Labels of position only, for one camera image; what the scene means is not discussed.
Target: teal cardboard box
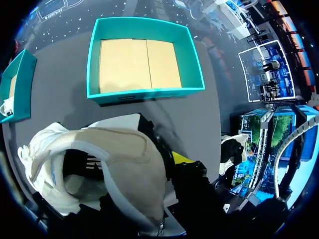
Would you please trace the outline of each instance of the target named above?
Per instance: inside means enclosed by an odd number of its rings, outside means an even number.
[[[109,92],[101,93],[99,86],[101,42],[115,39],[154,40],[172,43],[175,61],[178,66],[180,87],[153,87],[151,89],[124,91],[112,91],[112,89],[110,89]],[[124,72],[127,69],[128,66],[123,64],[121,71]],[[126,77],[121,78],[119,81],[131,80],[129,78],[130,74],[127,74]],[[186,96],[202,90],[205,90],[202,70],[194,42],[187,27],[167,21],[143,17],[110,17],[96,20],[88,55],[88,99],[94,100],[102,105],[128,100]]]
[[[13,114],[0,114],[0,123],[14,122],[31,116],[31,88],[37,59],[23,50],[8,65],[0,84],[0,105],[13,97]]]

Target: floor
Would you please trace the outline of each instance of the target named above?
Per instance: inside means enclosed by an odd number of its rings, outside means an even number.
[[[229,118],[261,106],[249,103],[238,53],[251,48],[246,39],[230,37],[222,27],[198,22],[173,0],[68,0],[70,7],[25,27],[17,36],[34,54],[36,65],[31,118],[3,125],[9,158],[24,182],[16,149],[52,122],[78,129],[97,120],[141,112],[172,149],[206,166],[210,181],[217,179],[220,132],[230,130]],[[206,90],[186,98],[100,107],[86,98],[86,65],[95,19],[142,16],[189,27],[202,66]]]

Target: white cable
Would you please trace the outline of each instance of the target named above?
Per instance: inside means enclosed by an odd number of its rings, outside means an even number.
[[[281,147],[278,150],[278,153],[276,155],[275,159],[275,170],[274,170],[274,185],[275,185],[275,195],[276,198],[279,198],[279,186],[278,186],[278,165],[279,165],[279,159],[287,146],[294,141],[296,138],[298,138],[300,135],[305,133],[307,130],[311,129],[312,127],[319,124],[319,115],[315,116],[314,118],[308,120],[303,125],[298,127],[292,134],[290,134],[284,141],[284,143],[281,145]]]

